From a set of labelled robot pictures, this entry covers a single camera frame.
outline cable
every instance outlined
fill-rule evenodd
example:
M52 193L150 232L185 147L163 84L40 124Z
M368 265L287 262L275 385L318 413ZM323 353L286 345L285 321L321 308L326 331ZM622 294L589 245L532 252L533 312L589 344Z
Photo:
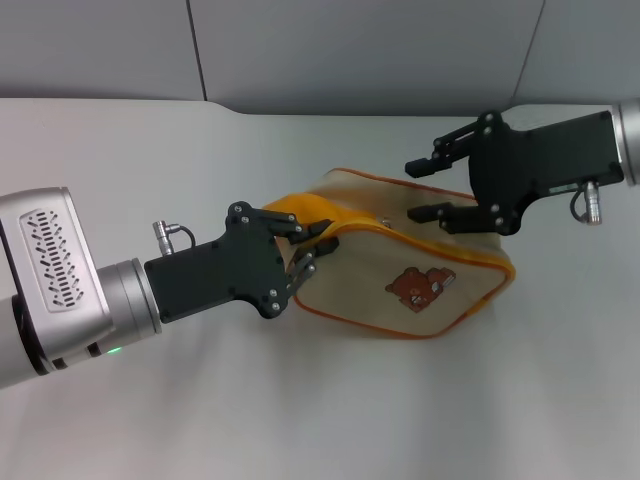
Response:
M586 222L586 213L584 215L578 215L578 212L576 212L576 201L578 200L578 197L582 195L583 192L584 192L584 186L581 185L580 187L578 187L578 190L573 195L573 198L571 199L571 203L569 204L571 215L573 215L573 218L575 218L580 223Z
M187 235L189 235L189 238L191 239L191 248L195 248L195 246L196 246L196 236L193 234L193 232L191 230L189 230L187 227L183 227L182 225L180 225L178 227L178 230L181 230L184 233L186 233Z

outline bear illustration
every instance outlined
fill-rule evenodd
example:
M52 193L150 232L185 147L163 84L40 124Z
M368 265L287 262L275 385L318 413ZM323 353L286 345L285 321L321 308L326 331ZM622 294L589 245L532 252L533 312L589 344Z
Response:
M456 274L448 268L431 268L421 273L416 267L409 267L385 290L395 293L400 303L418 313L431 305L455 278Z

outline cable connector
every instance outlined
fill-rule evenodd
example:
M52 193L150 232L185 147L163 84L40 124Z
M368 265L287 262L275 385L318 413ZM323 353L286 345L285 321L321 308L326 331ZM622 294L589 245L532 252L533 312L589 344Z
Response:
M156 234L156 240L158 240L158 248L160 248L160 253L163 257L167 255L173 255L175 250L173 248L173 243L169 238L169 235L176 232L185 232L189 235L189 239L191 240L191 248L196 246L196 237L193 235L193 232L189 230L187 227L182 226L178 223L168 224L164 220L159 220L153 223L153 231Z

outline gray wall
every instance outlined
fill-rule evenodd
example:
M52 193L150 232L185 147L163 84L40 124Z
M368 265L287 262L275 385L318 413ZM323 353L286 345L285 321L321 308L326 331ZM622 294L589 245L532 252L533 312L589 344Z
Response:
M635 0L4 0L0 96L343 115L609 102L640 96L639 15Z

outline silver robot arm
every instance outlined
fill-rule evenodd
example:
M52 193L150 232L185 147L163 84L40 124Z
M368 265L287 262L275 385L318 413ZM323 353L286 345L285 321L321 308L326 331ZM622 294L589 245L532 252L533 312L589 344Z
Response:
M0 300L0 388L162 331L137 259L96 270L69 191L0 197L18 294Z

